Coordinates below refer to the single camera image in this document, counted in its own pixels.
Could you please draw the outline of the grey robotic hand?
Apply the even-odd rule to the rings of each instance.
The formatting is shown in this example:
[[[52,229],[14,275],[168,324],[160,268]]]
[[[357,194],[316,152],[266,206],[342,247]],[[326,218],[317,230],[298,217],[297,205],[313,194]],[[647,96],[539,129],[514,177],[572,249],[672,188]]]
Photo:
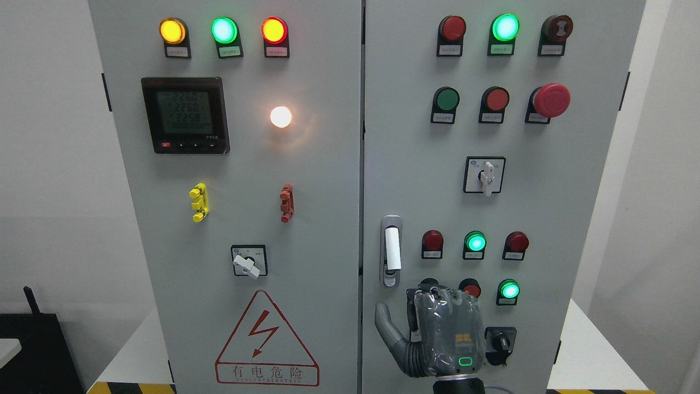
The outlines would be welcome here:
[[[437,283],[421,283],[406,294],[410,330],[420,341],[402,335],[387,304],[375,305],[375,327],[399,369],[412,378],[478,372],[486,352],[478,298]]]

